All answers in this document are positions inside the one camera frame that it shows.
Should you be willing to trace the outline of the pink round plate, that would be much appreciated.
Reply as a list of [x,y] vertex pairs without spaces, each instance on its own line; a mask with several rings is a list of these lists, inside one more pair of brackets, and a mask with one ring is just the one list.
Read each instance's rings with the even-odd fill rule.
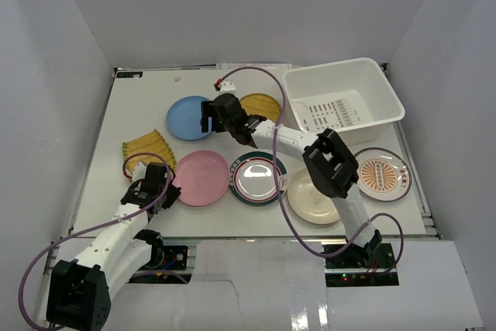
[[181,189],[179,200],[185,205],[211,205],[229,187],[229,165],[215,151],[194,151],[179,161],[174,186]]

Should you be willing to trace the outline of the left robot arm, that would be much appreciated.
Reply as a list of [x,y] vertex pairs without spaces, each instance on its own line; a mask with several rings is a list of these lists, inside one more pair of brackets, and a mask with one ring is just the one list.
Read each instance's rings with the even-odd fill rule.
[[139,270],[158,271],[165,261],[159,232],[150,220],[170,208],[181,194],[175,173],[160,163],[148,164],[120,200],[112,219],[72,260],[59,260],[50,277],[48,322],[76,330],[100,330],[112,300]]

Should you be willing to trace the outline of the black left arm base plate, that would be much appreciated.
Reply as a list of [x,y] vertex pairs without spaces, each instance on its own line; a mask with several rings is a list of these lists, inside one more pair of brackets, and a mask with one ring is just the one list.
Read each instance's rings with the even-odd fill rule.
[[153,247],[150,261],[142,266],[144,270],[185,270],[188,260],[187,246]]

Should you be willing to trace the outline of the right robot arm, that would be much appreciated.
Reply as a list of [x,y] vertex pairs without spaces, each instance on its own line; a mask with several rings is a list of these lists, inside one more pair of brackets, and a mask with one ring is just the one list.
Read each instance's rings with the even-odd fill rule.
[[358,267],[369,267],[378,258],[382,237],[371,223],[358,187],[356,158],[332,129],[308,133],[282,126],[263,116],[249,115],[239,99],[230,93],[201,103],[201,130],[228,133],[237,143],[273,152],[281,152],[304,162],[317,191],[330,198],[343,223],[345,245],[334,253],[313,250],[298,235],[284,203],[279,201],[284,219],[296,240],[311,254],[330,259],[350,251],[351,261]]

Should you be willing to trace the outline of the blue round plate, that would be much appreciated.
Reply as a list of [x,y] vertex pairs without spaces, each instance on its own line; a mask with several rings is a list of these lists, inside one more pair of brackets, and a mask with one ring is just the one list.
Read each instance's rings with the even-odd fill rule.
[[168,131],[180,140],[196,141],[209,136],[211,130],[202,131],[202,102],[208,98],[191,95],[176,101],[166,115]]

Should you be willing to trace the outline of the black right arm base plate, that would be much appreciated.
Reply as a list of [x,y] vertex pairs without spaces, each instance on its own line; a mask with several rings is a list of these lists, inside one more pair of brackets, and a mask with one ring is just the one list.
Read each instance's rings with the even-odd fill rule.
[[395,262],[392,246],[389,243],[382,243],[375,253],[368,259],[364,259],[351,248],[340,255],[325,259],[326,269],[388,269]]

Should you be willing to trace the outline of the round bamboo pattern plate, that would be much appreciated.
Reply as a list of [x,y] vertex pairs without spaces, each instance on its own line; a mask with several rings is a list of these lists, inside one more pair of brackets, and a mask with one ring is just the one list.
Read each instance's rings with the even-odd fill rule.
[[264,93],[245,95],[239,102],[247,115],[259,115],[276,122],[281,114],[279,102],[274,97]]

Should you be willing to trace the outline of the fan-shaped bamboo pattern plate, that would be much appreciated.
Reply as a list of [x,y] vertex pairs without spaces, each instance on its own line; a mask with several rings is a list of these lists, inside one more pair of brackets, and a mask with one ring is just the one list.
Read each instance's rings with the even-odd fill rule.
[[134,140],[122,143],[124,160],[136,153],[156,154],[165,159],[172,169],[175,170],[177,167],[177,160],[173,150],[157,129]]

